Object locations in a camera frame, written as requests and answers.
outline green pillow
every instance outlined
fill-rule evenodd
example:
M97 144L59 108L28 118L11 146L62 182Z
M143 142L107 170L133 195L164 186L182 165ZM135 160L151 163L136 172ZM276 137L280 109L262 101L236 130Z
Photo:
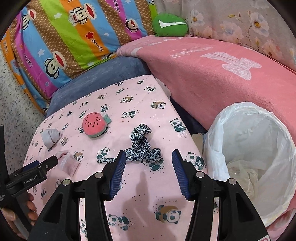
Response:
M161 37L183 37L188 31L184 19L168 13L157 15L152 22L152 26L156 36Z

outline blue cushion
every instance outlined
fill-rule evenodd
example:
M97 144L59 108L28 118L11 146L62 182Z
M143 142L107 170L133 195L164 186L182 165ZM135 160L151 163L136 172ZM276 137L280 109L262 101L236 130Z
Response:
M116 57L77 76L53 95L46 116L50 116L71 102L109 85L137 76L151 74L139 58Z

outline watermelon slice toy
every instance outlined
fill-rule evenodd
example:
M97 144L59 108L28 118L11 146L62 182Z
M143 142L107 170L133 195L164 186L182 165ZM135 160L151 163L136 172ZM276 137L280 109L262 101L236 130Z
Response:
M106 132L110 122L111 119L107 114L102 117L100 113L92 112L84 117L82 128L89 137L98 137Z

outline pink fleece blanket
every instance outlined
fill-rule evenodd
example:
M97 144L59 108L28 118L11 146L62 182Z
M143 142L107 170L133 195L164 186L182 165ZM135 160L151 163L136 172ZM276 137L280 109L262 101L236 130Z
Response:
M225 107L251 101L272 111L296 140L296 75L263 54L213 39L147 36L120 47L117 55L143 59L206 129ZM295 200L285 215L293 213ZM285 230L285 219L268 228L273 240Z

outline trash bin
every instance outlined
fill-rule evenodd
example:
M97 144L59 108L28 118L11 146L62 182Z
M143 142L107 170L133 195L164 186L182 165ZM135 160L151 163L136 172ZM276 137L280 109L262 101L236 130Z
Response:
M287 210L295 194L295 153L285 125L251 102L222 110L205 141L210 177L226 181L235 175L244 191L252 188L250 199L265 227Z

